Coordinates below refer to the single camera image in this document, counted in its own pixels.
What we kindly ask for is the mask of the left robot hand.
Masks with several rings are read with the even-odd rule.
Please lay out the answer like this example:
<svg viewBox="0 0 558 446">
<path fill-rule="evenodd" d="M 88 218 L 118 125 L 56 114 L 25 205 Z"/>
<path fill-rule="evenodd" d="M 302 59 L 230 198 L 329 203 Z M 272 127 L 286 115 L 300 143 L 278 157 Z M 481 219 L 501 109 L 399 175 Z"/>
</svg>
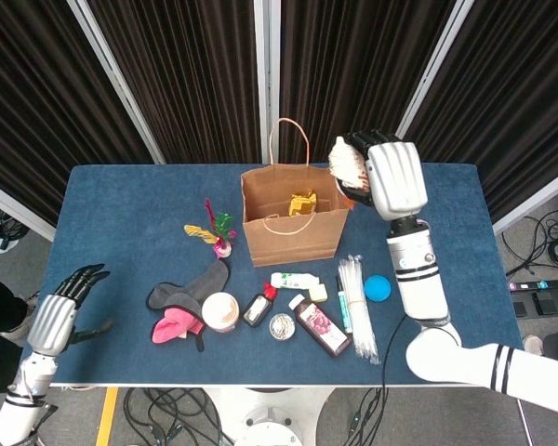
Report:
<svg viewBox="0 0 558 446">
<path fill-rule="evenodd" d="M 77 269 L 43 299 L 27 337 L 34 353 L 57 357 L 70 345 L 96 338 L 113 328 L 114 319 L 108 319 L 99 328 L 91 330 L 78 331 L 75 327 L 77 312 L 92 287 L 111 274 L 104 267 L 100 263 Z"/>
</svg>

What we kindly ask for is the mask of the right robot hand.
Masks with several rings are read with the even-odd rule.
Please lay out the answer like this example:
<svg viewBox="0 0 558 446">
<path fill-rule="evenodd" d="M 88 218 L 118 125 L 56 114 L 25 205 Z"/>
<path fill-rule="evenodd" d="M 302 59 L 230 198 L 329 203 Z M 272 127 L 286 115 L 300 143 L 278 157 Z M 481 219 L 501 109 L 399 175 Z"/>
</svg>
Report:
<svg viewBox="0 0 558 446">
<path fill-rule="evenodd" d="M 416 146 L 376 129 L 337 136 L 329 173 L 343 196 L 385 221 L 415 216 L 428 202 Z"/>
</svg>

